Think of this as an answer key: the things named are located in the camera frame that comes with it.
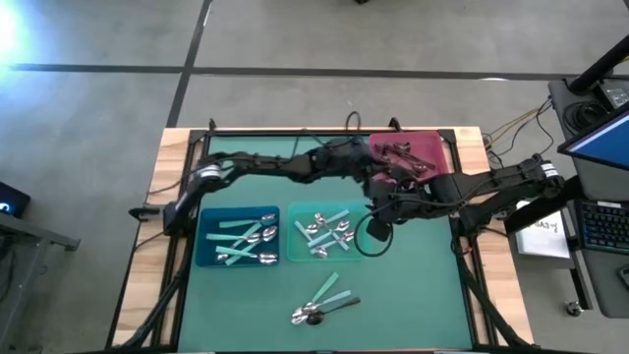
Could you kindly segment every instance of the teal tray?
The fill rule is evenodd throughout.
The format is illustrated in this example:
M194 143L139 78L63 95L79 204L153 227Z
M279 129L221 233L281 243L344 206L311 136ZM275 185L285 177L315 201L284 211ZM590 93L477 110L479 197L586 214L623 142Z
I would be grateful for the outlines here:
M350 213L336 221L331 222L330 226L332 228L336 227L340 220L348 220L350 221L350 227L348 231L354 231L360 219L370 212L370 210L365 207L365 200L338 202L295 202L290 204L288 206L288 240L286 247L286 258L292 262L304 263L360 261L364 256L358 252L353 240L350 242L346 242L347 246L349 247L349 250L347 251L341 248L341 246L338 244L327 248L326 251L328 253L328 256L326 259L322 259L317 255L313 255L311 253L311 248L308 247L308 239L297 228L297 226L295 226L295 221L299 221L304 227L307 227L310 224L316 224L315 213L317 212L322 213L325 218L329 218L345 209L349 210ZM361 248L364 251L370 252L371 236L367 234L367 224L368 220L364 221L361 225L361 229L358 230L357 234L354 237L358 237L358 242L360 243ZM311 235L311 238L314 239L317 236L321 236L326 232L327 229L323 228L315 235ZM336 232L336 234L338 236L342 236L343 232ZM333 240L334 238L332 236L329 236L325 239L325 241L319 243L318 246Z

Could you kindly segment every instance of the black keyboard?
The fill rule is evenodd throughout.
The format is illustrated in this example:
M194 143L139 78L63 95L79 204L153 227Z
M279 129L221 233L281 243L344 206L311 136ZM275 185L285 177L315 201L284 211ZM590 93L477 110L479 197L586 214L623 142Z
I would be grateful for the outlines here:
M583 246L629 254L629 207L576 203Z

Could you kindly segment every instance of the concrete floor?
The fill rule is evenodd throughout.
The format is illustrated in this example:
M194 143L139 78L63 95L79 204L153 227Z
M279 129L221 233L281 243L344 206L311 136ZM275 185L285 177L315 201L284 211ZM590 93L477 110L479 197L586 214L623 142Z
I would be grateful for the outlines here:
M14 14L16 63L182 66L201 0L0 3ZM629 32L622 0L215 0L198 66L579 73ZM617 72L629 73L629 66ZM83 240L53 252L18 343L45 352L101 348L179 75L0 72L0 178L32 196L28 219ZM539 105L545 82L192 76L180 127L475 125L485 132ZM561 140L552 111L543 124ZM541 150L527 127L506 163ZM570 159L549 152L566 176ZM621 353L629 322L569 318L569 272L516 257L536 343Z

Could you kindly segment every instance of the desk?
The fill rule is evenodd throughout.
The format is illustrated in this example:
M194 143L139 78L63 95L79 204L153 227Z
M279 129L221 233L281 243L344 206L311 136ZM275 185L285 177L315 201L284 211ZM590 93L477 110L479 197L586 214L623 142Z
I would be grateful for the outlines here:
M318 130L334 131L337 128L317 128ZM364 130L382 130L387 128L363 128ZM426 130L436 128L405 128L405 130ZM476 127L443 128L453 129L457 139L458 156L465 173L474 174L488 170L481 131ZM252 129L234 128L220 129L218 132L250 132ZM295 131L299 128L286 129L257 129ZM195 129L166 129L162 136L159 154L157 156L150 189L156 190L175 183L180 177L186 164L188 142L191 132ZM198 158L189 155L188 159ZM151 195L147 202L153 205L166 204L177 199L177 189L161 194ZM491 225L494 228L502 228L501 223ZM156 234L161 230L161 220L144 222L138 232L137 242ZM178 240L178 257L174 267L180 263L186 241ZM146 244L134 254L128 277L121 294L121 302L117 309L108 345L123 343L137 329L145 319L150 309L155 304L159 295L162 276L166 270L172 273L173 269L165 269L166 255L169 247L169 239L160 237ZM515 266L511 258L508 240L501 235L486 233L479 239L479 249L483 261L483 271L486 277L486 286L489 297L496 305L503 317L513 326L516 332L525 340L532 342L531 329L522 299L522 293L518 283ZM177 300L173 299L165 315L165 323L161 329L161 343L167 343L170 333L177 331L173 328L173 313L177 306ZM479 342L487 343L483 312L476 301L472 301L476 327L479 331Z

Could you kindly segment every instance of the green table surface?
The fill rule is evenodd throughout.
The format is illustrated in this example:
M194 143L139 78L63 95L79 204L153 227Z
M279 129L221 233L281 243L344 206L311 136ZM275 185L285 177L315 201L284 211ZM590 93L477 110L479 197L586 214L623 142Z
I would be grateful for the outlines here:
M294 141L214 137L210 152L286 156ZM302 138L298 153L316 146ZM228 189L206 195L201 208L278 206L281 238L291 226L287 208L292 202L342 204L362 197L360 186L350 179L300 185L278 177L245 176ZM286 259L285 239L280 239L278 266L209 268L193 262L179 351L471 348L450 240L445 218L413 220L395 226L393 246L384 256L357 263L293 263ZM381 244L373 241L372 246ZM326 295L349 289L361 297L361 304L328 315L319 326L292 325L295 308L310 301L334 271L340 278Z

